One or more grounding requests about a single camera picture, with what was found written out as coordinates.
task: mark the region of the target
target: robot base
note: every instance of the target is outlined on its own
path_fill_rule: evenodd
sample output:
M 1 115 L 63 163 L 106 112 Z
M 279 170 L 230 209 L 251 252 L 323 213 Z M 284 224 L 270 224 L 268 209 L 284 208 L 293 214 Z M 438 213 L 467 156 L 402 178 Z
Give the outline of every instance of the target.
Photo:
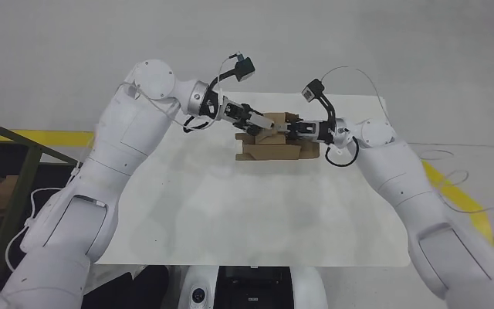
M 315 267 L 192 266 L 179 309 L 328 308 Z

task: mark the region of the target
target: cardboard box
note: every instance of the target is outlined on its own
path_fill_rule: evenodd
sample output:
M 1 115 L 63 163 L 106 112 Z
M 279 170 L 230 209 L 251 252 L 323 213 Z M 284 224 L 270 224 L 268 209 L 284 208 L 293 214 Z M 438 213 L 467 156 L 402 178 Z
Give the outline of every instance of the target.
M 18 176 L 7 176 L 5 180 L 0 182 L 0 210 L 5 210 L 7 208 L 10 196 L 14 192 L 15 183 L 17 182 Z
M 291 113 L 266 113 L 275 124 L 284 124 L 298 119 Z M 320 155 L 319 143 L 306 140 L 286 140 L 283 132 L 264 130 L 256 137 L 247 133 L 235 134 L 242 141 L 242 153 L 235 156 L 236 161 L 268 161 L 314 159 Z

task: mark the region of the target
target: cable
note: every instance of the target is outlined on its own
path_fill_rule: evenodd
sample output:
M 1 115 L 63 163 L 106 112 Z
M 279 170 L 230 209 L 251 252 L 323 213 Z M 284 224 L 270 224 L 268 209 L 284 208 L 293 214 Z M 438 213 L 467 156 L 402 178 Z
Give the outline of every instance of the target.
M 153 99 L 151 99 L 140 87 L 136 87 L 136 85 L 134 85 L 133 83 L 129 83 L 129 82 L 122 82 L 120 85 L 118 85 L 118 88 L 117 88 L 117 91 L 123 86 L 123 85 L 127 85 L 127 86 L 130 86 L 130 87 L 133 87 L 141 96 L 145 97 L 146 100 L 149 101 L 149 103 L 153 104 L 154 107 L 156 107 L 161 113 L 163 113 L 166 117 L 168 117 L 168 119 L 170 119 L 171 121 L 175 122 L 176 124 L 178 124 L 179 126 L 181 127 L 186 127 L 184 126 L 183 124 L 181 124 L 180 122 L 176 121 L 174 117 L 170 116 L 170 114 L 168 114 L 168 110 L 170 110 L 174 104 L 172 104 L 168 110 L 162 110 L 158 105 L 156 105 L 154 102 L 153 102 Z
M 421 152 L 420 154 L 418 154 L 418 157 L 421 160 L 425 160 L 425 161 L 436 161 L 436 160 L 442 160 L 442 159 L 444 159 L 444 158 L 424 158 L 424 154 L 426 154 L 426 153 L 432 153 L 432 152 L 439 152 L 439 153 L 442 153 L 442 154 L 451 155 L 450 158 L 453 158 L 455 156 L 455 154 L 452 153 L 452 152 L 450 152 L 450 151 L 446 151 L 446 150 L 442 150 L 442 149 L 430 149 L 430 150 L 425 150 L 425 151 Z M 459 172 L 464 172 L 465 173 L 465 177 L 462 180 L 460 180 L 459 182 L 456 182 L 456 183 L 451 183 L 451 184 L 447 184 L 446 183 L 454 174 L 459 173 Z M 449 209 L 451 209 L 454 212 L 459 212 L 459 213 L 463 213 L 463 214 L 474 214 L 474 213 L 481 213 L 481 212 L 487 212 L 489 210 L 493 210 L 494 207 L 488 207 L 486 209 L 479 209 L 479 210 L 473 210 L 473 211 L 459 210 L 459 209 L 456 209 L 455 207 L 449 205 L 448 202 L 446 202 L 446 200 L 444 199 L 444 196 L 441 194 L 442 188 L 445 187 L 445 186 L 451 187 L 451 186 L 454 186 L 454 185 L 461 185 L 463 182 L 466 182 L 467 179 L 469 179 L 469 177 L 470 177 L 469 171 L 463 170 L 463 169 L 455 169 L 454 171 L 452 171 L 451 173 L 447 174 L 446 176 L 444 176 L 441 179 L 441 181 L 438 183 L 438 187 L 435 188 L 435 191 L 438 194 L 439 198 L 442 200 L 442 202 Z
M 219 67 L 219 71 L 218 71 L 218 77 L 216 78 L 216 80 L 218 81 L 217 84 L 218 84 L 218 87 L 219 87 L 219 98 L 218 98 L 218 101 L 221 101 L 221 103 L 223 102 L 223 96 L 222 96 L 222 89 L 221 87 L 219 86 L 220 84 L 220 81 L 222 80 L 221 79 L 221 73 L 222 73 L 222 69 L 223 69 L 223 65 L 225 64 L 225 62 L 227 62 L 229 59 L 232 59 L 236 56 L 235 55 L 231 55 L 229 56 L 227 59 L 223 60 L 221 66 Z M 151 99 L 140 87 L 136 87 L 136 85 L 134 85 L 133 83 L 129 83 L 129 82 L 122 82 L 120 85 L 118 85 L 117 87 L 117 91 L 123 86 L 123 85 L 128 85 L 130 87 L 133 87 L 141 96 L 145 97 L 146 100 L 149 101 L 149 103 L 153 104 L 154 107 L 156 107 L 161 113 L 163 113 L 166 117 L 168 117 L 168 119 L 170 119 L 171 121 L 175 122 L 176 124 L 178 124 L 179 126 L 183 127 L 184 129 L 187 129 L 187 130 L 190 130 L 190 131 L 200 131 L 200 130 L 205 130 L 207 128 L 209 128 L 210 126 L 212 126 L 214 124 L 214 122 L 216 121 L 216 118 L 218 117 L 219 115 L 219 108 L 218 108 L 218 111 L 215 115 L 214 118 L 212 118 L 212 121 L 209 122 L 206 126 L 204 127 L 188 127 L 186 124 L 181 124 L 180 122 L 178 122 L 177 120 L 175 120 L 174 117 L 172 117 L 168 111 L 174 106 L 173 104 L 167 109 L 167 110 L 163 110 L 161 109 L 158 105 L 156 105 L 156 103 L 154 102 L 153 99 Z
M 216 115 L 215 115 L 215 116 L 211 119 L 211 121 L 210 121 L 209 123 L 206 121 L 206 122 L 205 122 L 205 124 L 206 124 L 206 125 L 205 125 L 204 127 L 201 127 L 201 126 L 202 126 L 202 125 L 204 125 L 204 124 L 200 124 L 200 125 L 198 125 L 196 128 L 192 128 L 193 130 L 205 130 L 205 129 L 207 129 L 208 127 L 212 126 L 212 125 L 216 122 L 216 120 L 218 119 L 218 116 L 219 116 L 219 109 L 220 109 L 220 107 L 223 105 L 223 89 L 222 89 L 222 87 L 220 86 L 220 82 L 221 82 L 224 78 L 227 78 L 227 77 L 230 77 L 230 76 L 232 76 L 232 75 L 233 75 L 233 70 L 230 70 L 230 71 L 226 72 L 226 74 L 225 74 L 225 75 L 223 75 L 223 77 L 222 77 L 222 69 L 223 69 L 223 65 L 225 65 L 225 63 L 226 63 L 228 60 L 233 59 L 233 58 L 235 58 L 235 57 L 236 57 L 236 54 L 231 55 L 231 56 L 229 56 L 228 58 L 226 58 L 225 60 L 223 60 L 223 62 L 222 62 L 222 64 L 221 64 L 221 66 L 219 67 L 219 70 L 218 70 L 218 76 L 217 76 L 217 77 L 216 77 L 216 79 L 215 79 L 215 80 L 216 80 L 216 83 L 213 83 L 213 85 L 212 85 L 212 86 L 210 86 L 210 87 L 211 87 L 211 90 L 212 90 L 212 88 L 214 88 L 214 87 L 215 87 L 215 85 L 216 85 L 216 84 L 218 84 L 218 110 L 216 111 Z
M 446 182 L 448 181 L 449 178 L 451 178 L 451 176 L 453 176 L 454 174 L 458 173 L 458 172 L 464 172 L 465 173 L 465 177 L 460 180 L 459 182 L 456 182 L 456 183 L 451 183 L 451 184 L 446 184 Z M 485 208 L 485 209 L 479 209 L 479 210 L 472 210 L 472 211 L 467 211 L 467 210 L 459 210 L 459 209 L 456 209 L 455 207 L 452 207 L 451 205 L 449 205 L 448 202 L 445 201 L 444 197 L 442 196 L 441 194 L 441 189 L 445 186 L 453 186 L 453 185 L 461 185 L 463 182 L 466 182 L 466 180 L 469 178 L 470 176 L 470 173 L 469 171 L 466 171 L 466 170 L 459 170 L 459 169 L 455 169 L 454 171 L 452 171 L 451 173 L 447 174 L 445 177 L 442 178 L 442 180 L 438 183 L 438 188 L 436 189 L 438 191 L 438 195 L 439 195 L 439 198 L 442 200 L 442 202 L 444 202 L 444 204 L 446 206 L 448 206 L 448 208 L 450 208 L 452 211 L 454 212 L 459 212 L 459 213 L 465 213 L 465 214 L 473 214 L 473 213 L 481 213 L 481 212 L 488 212 L 489 210 L 493 210 L 494 207 L 488 207 L 488 208 Z
M 334 163 L 333 161 L 330 160 L 330 158 L 328 157 L 328 154 L 330 153 L 330 147 L 328 146 L 328 148 L 326 149 L 326 154 L 324 155 L 324 157 L 326 158 L 326 161 L 328 161 L 329 163 L 331 163 L 331 165 L 334 165 L 338 168 L 346 168 L 347 166 L 350 166 L 352 165 L 356 160 L 357 160 L 357 157 L 358 157 L 358 151 L 360 149 L 360 146 L 358 145 L 358 140 L 353 136 L 352 137 L 352 140 L 354 140 L 354 143 L 355 143 L 355 155 L 354 155 L 354 158 L 352 159 L 352 161 L 346 163 L 346 164 L 343 164 L 343 165 L 340 165 L 340 164 L 337 164 L 337 163 Z
M 377 87 L 376 85 L 374 84 L 374 82 L 372 81 L 372 79 L 363 71 L 363 70 L 360 70 L 356 67 L 352 67 L 352 66 L 338 66 L 338 67 L 335 67 L 334 69 L 331 69 L 329 70 L 326 74 L 323 75 L 323 77 L 321 78 L 321 83 L 323 82 L 324 80 L 324 77 L 326 77 L 326 75 L 328 75 L 329 73 L 335 71 L 335 70 L 338 70 L 338 69 L 344 69 L 344 68 L 347 68 L 347 69 L 354 69 L 354 70 L 357 70 L 359 71 L 360 73 L 362 73 L 363 75 L 366 76 L 366 78 L 370 81 L 370 84 L 372 85 L 372 87 L 374 88 L 374 91 L 376 92 L 376 96 L 377 96 L 377 99 L 379 100 L 379 104 L 381 105 L 381 109 L 383 110 L 383 113 L 384 113 L 384 116 L 386 117 L 387 119 L 387 122 L 389 122 L 389 124 L 391 124 L 392 126 L 392 123 L 391 121 L 389 120 L 389 116 L 387 115 L 387 112 L 386 110 L 384 109 L 384 105 L 383 103 L 381 102 L 381 97 L 379 96 L 379 92 L 377 91 Z
M 69 180 L 67 180 L 67 183 L 65 184 L 65 186 L 69 185 L 69 183 L 76 177 L 76 175 L 79 173 L 80 171 L 80 166 L 83 162 L 83 157 L 84 157 L 84 153 L 85 153 L 85 150 L 87 150 L 91 144 L 91 142 L 94 141 L 94 134 L 93 136 L 88 140 L 88 142 L 86 143 L 86 146 L 84 146 L 84 149 L 80 152 L 80 155 L 79 155 L 79 158 L 77 159 L 77 163 L 76 163 L 76 167 L 70 172 L 70 176 L 69 176 Z
M 17 233 L 11 240 L 10 242 L 8 242 L 8 245 L 7 247 L 5 248 L 5 263 L 7 264 L 7 267 L 10 269 L 10 271 L 14 272 L 15 268 L 12 266 L 12 264 L 10 263 L 10 259 L 8 258 L 8 252 L 10 250 L 10 247 L 12 246 L 12 244 L 14 243 L 14 241 L 19 237 L 21 236 L 30 226 L 31 224 L 31 221 L 34 219 L 34 215 L 36 213 L 36 207 L 35 207 L 35 204 L 34 204 L 34 194 L 37 193 L 37 192 L 40 192 L 40 191 L 46 191 L 46 190 L 62 190 L 62 188 L 38 188 L 36 190 L 34 190 L 33 192 L 31 192 L 31 216 L 29 218 L 27 218 L 24 222 L 24 227 L 21 229 L 21 231 L 19 233 Z

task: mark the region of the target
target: black panel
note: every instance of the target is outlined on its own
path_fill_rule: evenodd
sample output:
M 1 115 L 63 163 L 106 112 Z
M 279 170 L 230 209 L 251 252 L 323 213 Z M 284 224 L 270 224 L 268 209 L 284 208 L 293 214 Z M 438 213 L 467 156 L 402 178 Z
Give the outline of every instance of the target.
M 289 267 L 219 267 L 214 309 L 293 309 Z

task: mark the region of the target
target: round joint cover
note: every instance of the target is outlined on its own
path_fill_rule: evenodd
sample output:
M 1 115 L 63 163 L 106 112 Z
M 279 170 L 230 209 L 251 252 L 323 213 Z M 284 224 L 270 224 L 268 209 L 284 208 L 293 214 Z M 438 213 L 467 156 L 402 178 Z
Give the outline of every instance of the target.
M 362 125 L 362 140 L 368 147 L 388 144 L 393 139 L 393 129 L 388 122 L 369 119 Z
M 151 59 L 137 64 L 134 82 L 149 98 L 162 100 L 175 86 L 175 75 L 165 61 Z
M 206 298 L 206 293 L 201 288 L 197 288 L 192 292 L 192 301 L 196 304 L 200 304 Z

